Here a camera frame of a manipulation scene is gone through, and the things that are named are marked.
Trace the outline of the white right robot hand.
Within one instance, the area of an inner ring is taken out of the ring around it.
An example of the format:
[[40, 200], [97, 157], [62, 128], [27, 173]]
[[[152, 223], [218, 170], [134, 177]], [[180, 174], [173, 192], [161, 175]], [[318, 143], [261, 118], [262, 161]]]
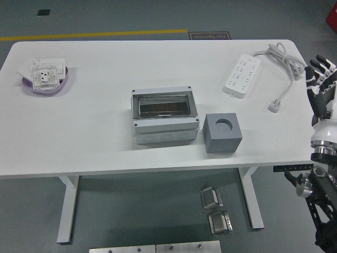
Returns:
[[306, 91], [313, 110], [311, 145], [336, 143], [336, 65], [317, 55], [305, 68]]

